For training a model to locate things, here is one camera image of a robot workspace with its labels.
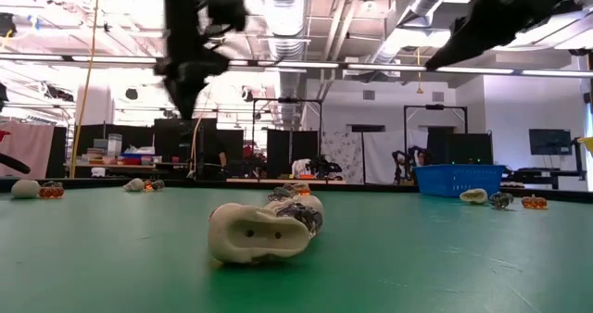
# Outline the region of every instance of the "ceiling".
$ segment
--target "ceiling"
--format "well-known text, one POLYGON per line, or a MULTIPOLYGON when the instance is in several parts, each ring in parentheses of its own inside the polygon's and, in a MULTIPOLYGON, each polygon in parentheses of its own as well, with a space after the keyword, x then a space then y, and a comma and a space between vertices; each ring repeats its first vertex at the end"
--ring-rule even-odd
MULTIPOLYGON (((319 61, 327 51, 326 44, 334 19, 339 19, 334 40, 343 35, 341 45, 335 50, 335 60, 359 59, 375 53, 391 30, 389 18, 401 0, 346 0, 341 15, 337 15, 341 0, 308 0, 305 29, 299 41, 307 43, 303 60, 319 61)), ((448 24, 467 12, 469 0, 444 0, 434 13, 430 31, 409 30, 405 45, 417 50, 400 50, 396 60, 404 64, 423 64, 436 49, 448 39, 448 24)), ((95 0, 0 0, 0 13, 11 13, 17 24, 17 33, 10 39, 0 39, 0 52, 88 56, 93 40, 95 0)), ((245 0, 249 12, 247 27, 243 32, 227 33, 223 45, 217 49, 232 58, 270 59, 269 41, 274 41, 265 18, 268 8, 262 0, 245 0)), ((506 48, 497 48, 462 66, 511 67, 511 68, 561 68, 570 63, 566 50, 593 47, 593 16, 590 9, 561 18, 551 19, 547 25, 526 34, 506 48)), ((98 56, 163 56, 163 0, 99 0, 99 14, 95 37, 95 54, 98 56)), ((202 23, 208 18, 200 14, 202 23)), ((44 97, 40 81, 56 86, 77 96, 79 85, 84 82, 86 63, 32 64, 0 60, 0 81, 10 93, 12 103, 60 104, 61 101, 44 97)), ((145 110, 120 110, 116 119, 130 124, 150 124, 155 117, 162 117, 160 108, 170 106, 169 98, 151 69, 106 68, 100 66, 92 74, 92 81, 109 80, 116 98, 116 108, 130 109, 142 106, 145 110), (130 101, 125 90, 135 88, 139 99, 130 101)), ((202 93, 198 107, 218 108, 229 112, 246 109, 238 117, 227 118, 229 126, 236 123, 244 129, 250 121, 251 105, 241 97, 244 86, 257 89, 267 97, 274 97, 274 73, 227 72, 213 79, 212 98, 202 93)), ((308 78, 317 78, 308 74, 308 78)), ((400 81, 414 80, 415 73, 402 73, 400 81)), ((428 81, 449 82, 455 85, 456 75, 427 74, 428 81)), ((278 123, 273 117, 262 121, 278 123)), ((9 112, 15 116, 20 108, 9 112)), ((44 119, 63 122, 73 117, 73 109, 34 109, 44 119)))

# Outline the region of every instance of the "blue plastic crate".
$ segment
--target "blue plastic crate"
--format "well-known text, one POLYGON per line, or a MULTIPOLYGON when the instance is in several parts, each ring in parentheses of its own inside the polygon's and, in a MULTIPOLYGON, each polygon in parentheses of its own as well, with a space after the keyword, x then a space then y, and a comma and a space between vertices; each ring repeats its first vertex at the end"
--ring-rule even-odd
POLYGON ((490 196, 500 189, 504 166, 433 165, 414 171, 422 194, 459 197, 469 189, 482 188, 490 196))

